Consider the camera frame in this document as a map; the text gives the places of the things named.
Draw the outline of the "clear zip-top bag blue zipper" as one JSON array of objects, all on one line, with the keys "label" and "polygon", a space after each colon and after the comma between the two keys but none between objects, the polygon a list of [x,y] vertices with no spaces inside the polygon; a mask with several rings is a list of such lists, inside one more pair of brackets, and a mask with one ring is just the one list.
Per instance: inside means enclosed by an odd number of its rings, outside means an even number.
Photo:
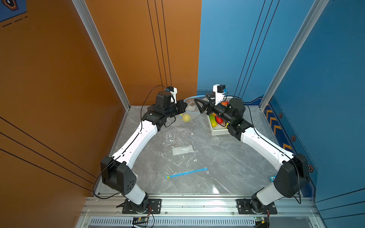
[{"label": "clear zip-top bag blue zipper", "polygon": [[191,121],[196,119],[196,118],[199,118],[199,117],[203,117],[204,114],[201,114],[199,112],[199,109],[198,107],[196,106],[195,102],[194,102],[194,99],[195,98],[200,98],[200,99],[203,99],[203,100],[208,100],[206,96],[204,95],[201,95],[201,96],[192,96],[192,97],[188,97],[184,100],[185,103],[187,103],[187,107],[185,109],[185,112],[183,114],[179,114],[176,118],[176,121],[178,124],[184,124],[186,122],[183,121],[183,118],[182,116],[184,114],[189,114],[191,116]]}]

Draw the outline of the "yellow mango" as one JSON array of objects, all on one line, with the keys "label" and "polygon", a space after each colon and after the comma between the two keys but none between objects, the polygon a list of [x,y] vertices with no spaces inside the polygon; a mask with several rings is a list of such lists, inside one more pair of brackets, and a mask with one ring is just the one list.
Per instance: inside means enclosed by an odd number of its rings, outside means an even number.
[{"label": "yellow mango", "polygon": [[183,119],[184,122],[187,123],[187,122],[190,122],[191,121],[191,116],[189,114],[184,114],[182,116],[182,119]]}]

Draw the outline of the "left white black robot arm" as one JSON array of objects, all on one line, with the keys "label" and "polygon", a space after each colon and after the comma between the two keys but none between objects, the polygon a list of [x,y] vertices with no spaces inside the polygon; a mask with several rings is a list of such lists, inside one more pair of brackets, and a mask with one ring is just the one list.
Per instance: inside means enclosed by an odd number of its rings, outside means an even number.
[{"label": "left white black robot arm", "polygon": [[148,194],[136,183],[132,168],[141,151],[163,126],[168,118],[176,118],[186,111],[187,103],[176,99],[177,88],[169,86],[158,92],[156,102],[141,115],[140,124],[127,142],[111,157],[101,161],[101,181],[118,191],[131,203],[132,210],[144,213],[148,207]]}]

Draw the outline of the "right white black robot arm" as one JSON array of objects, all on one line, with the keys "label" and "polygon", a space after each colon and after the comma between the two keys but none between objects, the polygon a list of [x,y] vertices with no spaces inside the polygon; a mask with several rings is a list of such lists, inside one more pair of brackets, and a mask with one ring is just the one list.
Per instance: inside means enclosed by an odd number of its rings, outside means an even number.
[{"label": "right white black robot arm", "polygon": [[246,106],[240,98],[232,98],[227,105],[195,98],[200,113],[216,114],[228,123],[229,133],[261,154],[277,170],[272,183],[252,195],[250,206],[255,214],[265,214],[269,205],[282,198],[291,198],[310,182],[308,160],[302,154],[294,155],[262,136],[253,122],[244,119]]}]

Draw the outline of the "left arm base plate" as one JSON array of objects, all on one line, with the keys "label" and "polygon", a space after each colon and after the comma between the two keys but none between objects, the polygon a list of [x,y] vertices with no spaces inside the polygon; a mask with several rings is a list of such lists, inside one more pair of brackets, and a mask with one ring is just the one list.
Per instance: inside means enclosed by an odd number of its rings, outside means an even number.
[{"label": "left arm base plate", "polygon": [[123,204],[123,214],[155,214],[161,213],[162,199],[152,198],[145,199],[141,204],[137,205],[130,200],[125,200]]}]

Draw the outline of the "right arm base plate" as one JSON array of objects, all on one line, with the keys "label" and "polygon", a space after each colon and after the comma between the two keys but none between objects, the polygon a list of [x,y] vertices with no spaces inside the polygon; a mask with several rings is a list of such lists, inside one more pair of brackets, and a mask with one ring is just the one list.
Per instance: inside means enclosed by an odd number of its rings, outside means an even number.
[{"label": "right arm base plate", "polygon": [[258,200],[251,198],[237,199],[236,205],[239,214],[244,215],[276,215],[277,209],[274,202],[269,205],[262,205]]}]

